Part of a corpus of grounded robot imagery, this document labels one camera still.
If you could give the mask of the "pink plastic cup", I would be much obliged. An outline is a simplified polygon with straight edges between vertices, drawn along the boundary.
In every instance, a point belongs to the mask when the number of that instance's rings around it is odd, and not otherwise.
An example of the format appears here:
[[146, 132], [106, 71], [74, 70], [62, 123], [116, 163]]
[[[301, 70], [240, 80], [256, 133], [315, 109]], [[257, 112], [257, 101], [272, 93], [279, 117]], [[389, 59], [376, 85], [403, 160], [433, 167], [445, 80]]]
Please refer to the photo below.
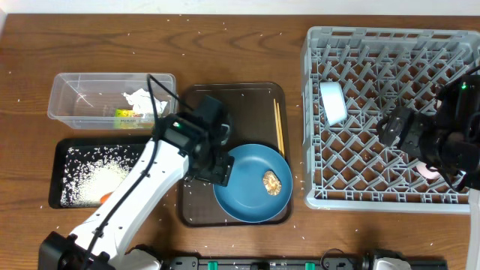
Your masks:
[[441, 175], [437, 168], [427, 167], [426, 163], [418, 163], [416, 165], [417, 171], [426, 179], [438, 179]]

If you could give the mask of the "light blue rice bowl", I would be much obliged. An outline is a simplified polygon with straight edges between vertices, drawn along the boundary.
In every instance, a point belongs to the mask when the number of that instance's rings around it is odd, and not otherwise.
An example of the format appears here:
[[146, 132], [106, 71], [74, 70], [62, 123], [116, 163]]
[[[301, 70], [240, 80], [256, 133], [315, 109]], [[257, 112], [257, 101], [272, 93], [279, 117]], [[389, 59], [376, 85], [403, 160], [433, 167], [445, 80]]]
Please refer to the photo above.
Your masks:
[[319, 90], [327, 121], [335, 125], [347, 118], [347, 107], [339, 82], [321, 82]]

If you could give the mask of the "white tissue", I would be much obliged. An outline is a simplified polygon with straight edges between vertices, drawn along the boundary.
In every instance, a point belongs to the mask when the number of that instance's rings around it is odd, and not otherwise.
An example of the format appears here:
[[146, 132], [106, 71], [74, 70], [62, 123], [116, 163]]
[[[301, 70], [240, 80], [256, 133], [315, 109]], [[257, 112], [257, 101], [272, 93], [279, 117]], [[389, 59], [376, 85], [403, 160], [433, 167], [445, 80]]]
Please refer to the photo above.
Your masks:
[[[143, 88], [138, 89], [133, 94], [124, 92], [122, 96], [126, 99], [127, 103], [132, 106], [132, 111], [135, 115], [146, 115], [154, 112], [150, 93]], [[168, 103], [168, 101], [159, 101], [156, 97], [154, 98], [158, 115], [164, 112]]]

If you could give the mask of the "yellow snack wrapper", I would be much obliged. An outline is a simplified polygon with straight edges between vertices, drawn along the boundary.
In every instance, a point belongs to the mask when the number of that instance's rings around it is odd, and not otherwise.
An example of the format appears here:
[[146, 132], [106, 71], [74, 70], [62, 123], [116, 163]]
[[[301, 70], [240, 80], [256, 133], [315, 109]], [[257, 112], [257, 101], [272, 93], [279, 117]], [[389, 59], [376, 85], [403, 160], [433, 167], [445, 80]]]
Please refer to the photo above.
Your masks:
[[149, 129], [155, 124], [153, 114], [137, 113], [132, 109], [117, 109], [113, 127], [115, 129]]

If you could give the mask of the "orange carrot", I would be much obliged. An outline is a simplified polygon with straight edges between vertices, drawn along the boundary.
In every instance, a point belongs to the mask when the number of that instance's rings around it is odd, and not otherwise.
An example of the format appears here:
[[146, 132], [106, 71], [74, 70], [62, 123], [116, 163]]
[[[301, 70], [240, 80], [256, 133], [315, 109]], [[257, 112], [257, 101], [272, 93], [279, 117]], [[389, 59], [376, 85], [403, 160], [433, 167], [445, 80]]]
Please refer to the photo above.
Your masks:
[[112, 195], [112, 192], [103, 195], [100, 198], [100, 204], [103, 205], [110, 198], [111, 195]]

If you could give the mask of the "pile of white rice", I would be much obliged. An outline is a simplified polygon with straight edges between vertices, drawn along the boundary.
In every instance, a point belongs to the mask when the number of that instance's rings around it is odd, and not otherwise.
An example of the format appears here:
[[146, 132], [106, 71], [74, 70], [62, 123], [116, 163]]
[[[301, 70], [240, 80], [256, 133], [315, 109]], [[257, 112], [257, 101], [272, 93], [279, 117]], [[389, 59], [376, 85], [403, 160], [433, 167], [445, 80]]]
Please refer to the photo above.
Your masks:
[[71, 146], [61, 166], [62, 208], [98, 207], [101, 198], [112, 193], [138, 161], [143, 144]]

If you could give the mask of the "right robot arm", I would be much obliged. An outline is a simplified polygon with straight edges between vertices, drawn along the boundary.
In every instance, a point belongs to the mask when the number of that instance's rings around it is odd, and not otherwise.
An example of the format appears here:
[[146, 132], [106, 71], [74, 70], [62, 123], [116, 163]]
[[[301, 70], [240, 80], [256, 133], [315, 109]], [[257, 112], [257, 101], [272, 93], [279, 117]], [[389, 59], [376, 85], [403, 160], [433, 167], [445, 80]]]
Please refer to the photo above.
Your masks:
[[456, 192], [469, 189], [467, 269], [479, 268], [479, 75], [478, 67], [444, 85], [435, 115], [397, 107], [376, 124], [379, 141], [437, 171]]

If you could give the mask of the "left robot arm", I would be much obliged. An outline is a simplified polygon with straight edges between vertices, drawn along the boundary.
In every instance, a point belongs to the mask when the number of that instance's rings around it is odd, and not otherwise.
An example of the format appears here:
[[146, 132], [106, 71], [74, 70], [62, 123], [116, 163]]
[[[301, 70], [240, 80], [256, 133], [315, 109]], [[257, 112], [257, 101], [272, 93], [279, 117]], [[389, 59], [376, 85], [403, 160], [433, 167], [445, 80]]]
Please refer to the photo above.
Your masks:
[[51, 232], [42, 242], [39, 269], [160, 269], [156, 256], [129, 248], [133, 237], [178, 181], [227, 186], [234, 159], [222, 148], [230, 132], [227, 108], [210, 96], [156, 120], [139, 160], [106, 202], [69, 236]]

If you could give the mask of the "grey dishwasher rack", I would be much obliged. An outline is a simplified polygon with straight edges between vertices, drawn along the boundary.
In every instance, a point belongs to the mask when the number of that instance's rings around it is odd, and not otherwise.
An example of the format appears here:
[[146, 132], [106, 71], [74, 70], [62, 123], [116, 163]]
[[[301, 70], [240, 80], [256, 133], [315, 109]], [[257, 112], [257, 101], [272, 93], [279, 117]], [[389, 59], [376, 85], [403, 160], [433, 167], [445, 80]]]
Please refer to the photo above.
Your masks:
[[[396, 107], [433, 115], [435, 89], [479, 63], [467, 30], [317, 26], [301, 50], [304, 201], [311, 209], [466, 215], [466, 191], [430, 180], [418, 161], [379, 140]], [[337, 82], [347, 118], [327, 121], [320, 83]]]

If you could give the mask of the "clear plastic waste bin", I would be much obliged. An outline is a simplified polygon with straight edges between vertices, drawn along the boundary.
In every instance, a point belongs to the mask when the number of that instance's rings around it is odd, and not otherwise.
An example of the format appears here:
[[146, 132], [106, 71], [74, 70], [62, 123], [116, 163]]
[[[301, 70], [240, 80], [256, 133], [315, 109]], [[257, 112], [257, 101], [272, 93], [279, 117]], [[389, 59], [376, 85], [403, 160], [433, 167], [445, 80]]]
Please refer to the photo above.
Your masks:
[[160, 117], [176, 113], [176, 79], [170, 73], [155, 73], [147, 84], [146, 73], [59, 73], [55, 76], [47, 114], [73, 129], [127, 130], [113, 127], [117, 109], [132, 110], [122, 96], [138, 89], [153, 91], [159, 101], [168, 101]]

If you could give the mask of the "dark blue plate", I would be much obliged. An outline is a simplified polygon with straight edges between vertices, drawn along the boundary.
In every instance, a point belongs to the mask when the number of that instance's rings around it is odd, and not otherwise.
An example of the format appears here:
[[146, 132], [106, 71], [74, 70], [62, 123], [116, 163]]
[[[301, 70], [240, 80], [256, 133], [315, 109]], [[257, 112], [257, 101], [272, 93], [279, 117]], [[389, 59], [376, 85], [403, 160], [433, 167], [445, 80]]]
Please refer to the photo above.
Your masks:
[[[234, 164], [228, 185], [213, 187], [220, 207], [245, 223], [269, 221], [280, 214], [293, 193], [293, 176], [282, 155], [260, 144], [240, 145], [229, 154], [234, 157]], [[280, 181], [278, 195], [270, 195], [263, 184], [263, 176], [269, 171]]]

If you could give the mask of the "brown food piece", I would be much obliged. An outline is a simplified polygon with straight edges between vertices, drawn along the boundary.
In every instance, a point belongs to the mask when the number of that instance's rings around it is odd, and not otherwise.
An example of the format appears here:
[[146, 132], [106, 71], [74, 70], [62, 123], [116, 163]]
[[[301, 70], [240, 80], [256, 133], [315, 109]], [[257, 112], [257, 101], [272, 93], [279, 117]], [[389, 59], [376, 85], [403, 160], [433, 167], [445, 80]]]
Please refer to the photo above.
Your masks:
[[271, 196], [277, 196], [281, 192], [282, 184], [279, 178], [271, 170], [265, 172], [262, 177], [262, 183]]

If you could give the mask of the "brown serving tray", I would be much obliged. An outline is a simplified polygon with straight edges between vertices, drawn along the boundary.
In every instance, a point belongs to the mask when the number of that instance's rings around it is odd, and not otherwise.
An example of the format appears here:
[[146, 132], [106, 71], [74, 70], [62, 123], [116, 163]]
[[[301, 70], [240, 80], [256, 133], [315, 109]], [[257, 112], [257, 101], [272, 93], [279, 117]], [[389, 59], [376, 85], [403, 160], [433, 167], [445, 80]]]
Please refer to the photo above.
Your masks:
[[[183, 94], [186, 103], [195, 107], [206, 95], [221, 101], [232, 117], [232, 135], [225, 146], [230, 151], [245, 144], [260, 144], [278, 151], [273, 99], [284, 110], [284, 92], [273, 82], [192, 85]], [[284, 144], [288, 134], [283, 130]], [[213, 187], [203, 181], [184, 181], [178, 185], [178, 217], [188, 227], [233, 227], [273, 225], [288, 220], [292, 214], [292, 197], [286, 208], [271, 220], [245, 223], [228, 215], [218, 204]]]

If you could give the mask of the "wooden chopstick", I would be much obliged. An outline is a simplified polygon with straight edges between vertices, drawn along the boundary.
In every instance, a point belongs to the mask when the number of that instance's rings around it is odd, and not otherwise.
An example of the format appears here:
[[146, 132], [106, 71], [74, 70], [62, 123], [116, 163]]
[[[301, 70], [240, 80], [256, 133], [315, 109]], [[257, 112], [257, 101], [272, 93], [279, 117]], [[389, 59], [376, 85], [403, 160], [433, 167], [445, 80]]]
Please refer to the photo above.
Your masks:
[[283, 128], [281, 124], [281, 111], [280, 111], [280, 104], [276, 103], [276, 110], [277, 110], [277, 127], [278, 127], [278, 143], [279, 143], [279, 151], [280, 154], [285, 158], [285, 149], [284, 149], [284, 136], [283, 136]]
[[276, 128], [276, 136], [277, 136], [277, 147], [279, 146], [279, 143], [278, 143], [278, 124], [277, 124], [277, 110], [276, 110], [276, 99], [274, 98], [273, 99], [273, 107], [274, 107], [274, 121], [275, 121], [275, 128]]

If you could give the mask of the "black rectangular tray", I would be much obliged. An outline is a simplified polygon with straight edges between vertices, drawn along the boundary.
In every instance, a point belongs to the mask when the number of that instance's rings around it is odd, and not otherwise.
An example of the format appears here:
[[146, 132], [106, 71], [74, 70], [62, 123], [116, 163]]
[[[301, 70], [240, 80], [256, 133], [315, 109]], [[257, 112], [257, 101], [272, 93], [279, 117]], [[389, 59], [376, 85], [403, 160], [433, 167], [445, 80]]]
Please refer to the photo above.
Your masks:
[[49, 187], [49, 206], [53, 209], [73, 209], [62, 208], [59, 205], [60, 199], [60, 176], [62, 165], [65, 164], [65, 154], [71, 146], [104, 146], [104, 145], [124, 145], [124, 144], [143, 144], [150, 140], [149, 136], [120, 136], [120, 137], [91, 137], [91, 138], [70, 138], [63, 139], [55, 148], [55, 157], [53, 161], [52, 177]]

